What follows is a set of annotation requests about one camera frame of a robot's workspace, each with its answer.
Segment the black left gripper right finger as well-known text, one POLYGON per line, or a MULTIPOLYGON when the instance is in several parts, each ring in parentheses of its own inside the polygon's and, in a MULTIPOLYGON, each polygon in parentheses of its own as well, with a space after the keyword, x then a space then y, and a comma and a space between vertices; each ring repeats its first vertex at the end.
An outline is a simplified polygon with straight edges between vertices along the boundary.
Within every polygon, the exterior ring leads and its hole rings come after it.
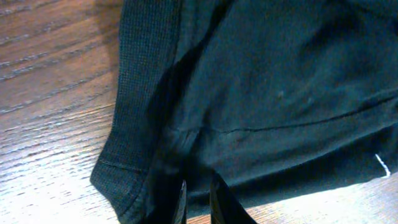
POLYGON ((210 208, 212 224, 257 224, 218 173, 210 185, 210 208))

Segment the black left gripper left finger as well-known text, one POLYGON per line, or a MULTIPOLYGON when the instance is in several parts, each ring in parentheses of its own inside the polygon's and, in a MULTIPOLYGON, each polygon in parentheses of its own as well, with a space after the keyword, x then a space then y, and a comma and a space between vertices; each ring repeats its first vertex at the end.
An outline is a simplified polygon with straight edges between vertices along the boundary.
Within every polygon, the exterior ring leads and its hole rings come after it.
POLYGON ((187 184, 178 180, 160 195, 155 207, 146 216, 146 224, 186 224, 187 184))

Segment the dark green t-shirt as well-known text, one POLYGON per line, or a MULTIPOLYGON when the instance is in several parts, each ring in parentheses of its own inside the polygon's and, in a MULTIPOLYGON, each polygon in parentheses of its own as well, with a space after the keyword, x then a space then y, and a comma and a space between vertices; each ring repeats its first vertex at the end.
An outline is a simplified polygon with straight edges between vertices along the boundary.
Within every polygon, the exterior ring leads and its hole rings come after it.
POLYGON ((397 172, 397 2, 124 1, 111 132, 91 174, 121 223, 218 173, 242 207, 397 172))

